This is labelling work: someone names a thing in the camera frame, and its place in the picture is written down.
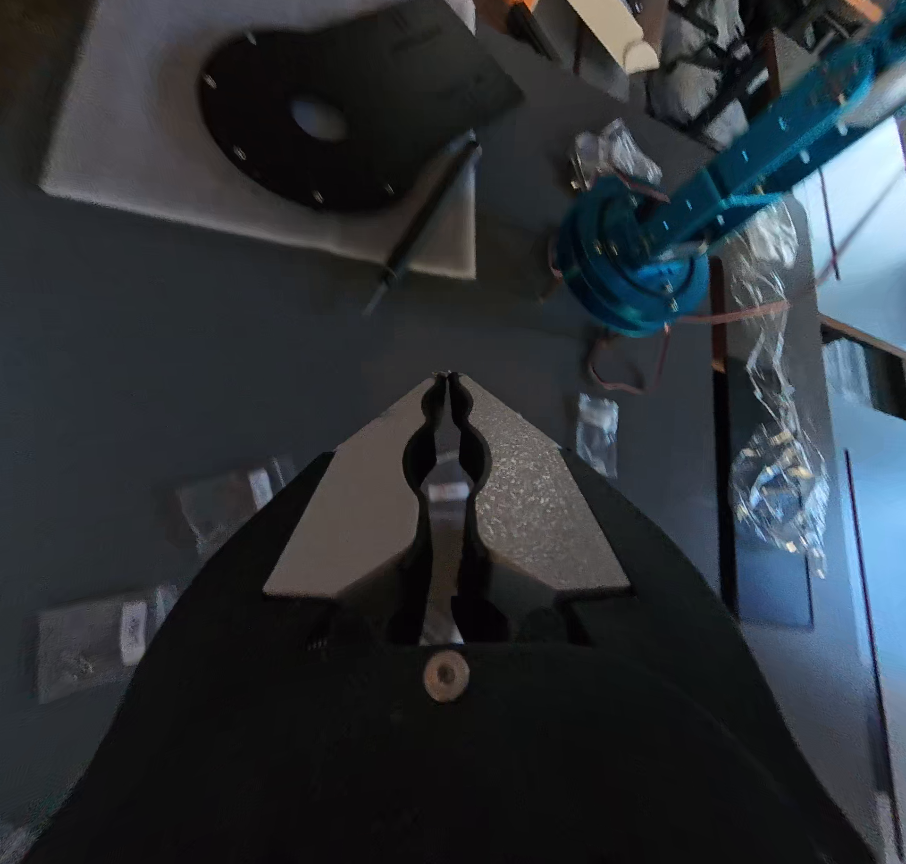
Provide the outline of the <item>small labelled screw bag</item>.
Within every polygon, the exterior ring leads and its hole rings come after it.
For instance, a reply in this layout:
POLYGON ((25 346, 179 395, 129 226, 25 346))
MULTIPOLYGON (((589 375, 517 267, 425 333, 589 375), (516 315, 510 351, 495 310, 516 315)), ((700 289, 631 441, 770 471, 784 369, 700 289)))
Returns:
POLYGON ((35 688, 46 705, 127 680, 179 596, 175 583, 90 598, 38 616, 35 688))

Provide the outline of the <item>black electric screwdriver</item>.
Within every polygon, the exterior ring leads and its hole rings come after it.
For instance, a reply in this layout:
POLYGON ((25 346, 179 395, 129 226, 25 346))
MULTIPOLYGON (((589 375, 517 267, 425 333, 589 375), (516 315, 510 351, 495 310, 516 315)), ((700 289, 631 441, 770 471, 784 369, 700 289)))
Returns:
POLYGON ((447 206, 459 182, 471 171, 480 159, 482 148, 478 138, 470 136, 459 147, 449 160, 447 167, 428 191, 423 205, 414 214, 400 238, 391 249, 391 253, 381 270, 373 295, 361 312, 362 318, 368 318, 377 309, 388 292, 395 289, 411 266, 411 260, 420 248, 424 238, 434 226, 442 209, 447 206))

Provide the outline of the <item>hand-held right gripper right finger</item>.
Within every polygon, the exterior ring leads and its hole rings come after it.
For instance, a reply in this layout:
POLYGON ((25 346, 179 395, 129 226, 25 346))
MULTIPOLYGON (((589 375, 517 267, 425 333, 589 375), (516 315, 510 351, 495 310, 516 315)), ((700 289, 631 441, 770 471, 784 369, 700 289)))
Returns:
POLYGON ((453 374, 459 464, 471 481, 455 599, 507 621, 536 609, 630 595, 630 582, 565 462, 539 428, 453 374))

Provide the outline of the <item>white foam sheet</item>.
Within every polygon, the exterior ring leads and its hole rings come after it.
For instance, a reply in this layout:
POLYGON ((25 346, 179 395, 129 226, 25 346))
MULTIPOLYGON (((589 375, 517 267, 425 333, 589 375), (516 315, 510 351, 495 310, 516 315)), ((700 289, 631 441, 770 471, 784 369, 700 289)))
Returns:
MULTIPOLYGON (((402 0, 94 0, 39 180, 58 198, 383 266, 437 178, 377 214, 319 213, 256 185, 214 145, 196 96, 215 46, 251 28, 325 27, 402 0)), ((471 33, 472 0, 445 0, 471 33)))

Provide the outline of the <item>black metal base plate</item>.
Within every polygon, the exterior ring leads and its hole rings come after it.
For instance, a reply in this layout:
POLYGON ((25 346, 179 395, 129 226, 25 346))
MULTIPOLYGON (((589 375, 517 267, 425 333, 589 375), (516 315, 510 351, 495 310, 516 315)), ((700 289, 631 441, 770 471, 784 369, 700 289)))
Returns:
POLYGON ((525 99, 445 0, 317 30, 249 29, 198 74, 221 153, 279 198, 340 213, 407 196, 441 151, 525 99))

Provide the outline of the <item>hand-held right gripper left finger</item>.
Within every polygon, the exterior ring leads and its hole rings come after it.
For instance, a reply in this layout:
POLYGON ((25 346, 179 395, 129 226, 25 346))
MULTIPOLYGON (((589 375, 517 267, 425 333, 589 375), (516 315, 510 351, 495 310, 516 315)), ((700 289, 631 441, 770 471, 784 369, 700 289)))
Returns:
POLYGON ((436 466, 446 397, 446 376, 427 379, 335 449, 266 597, 330 600, 387 624, 423 623, 433 568, 423 485, 436 466))

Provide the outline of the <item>grey wooden-edged desk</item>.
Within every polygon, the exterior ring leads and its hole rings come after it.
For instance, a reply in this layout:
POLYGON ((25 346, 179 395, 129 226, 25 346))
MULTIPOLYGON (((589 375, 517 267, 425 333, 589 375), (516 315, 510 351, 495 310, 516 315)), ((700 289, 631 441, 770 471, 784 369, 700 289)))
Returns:
POLYGON ((152 485, 270 449, 308 462, 201 569, 25 862, 822 862, 773 706, 672 540, 571 452, 634 596, 578 644, 468 644, 442 704, 427 648, 333 632, 266 576, 345 431, 438 369, 564 430, 563 338, 402 295, 317 315, 326 262, 2 196, 2 639, 68 590, 176 571, 152 485))

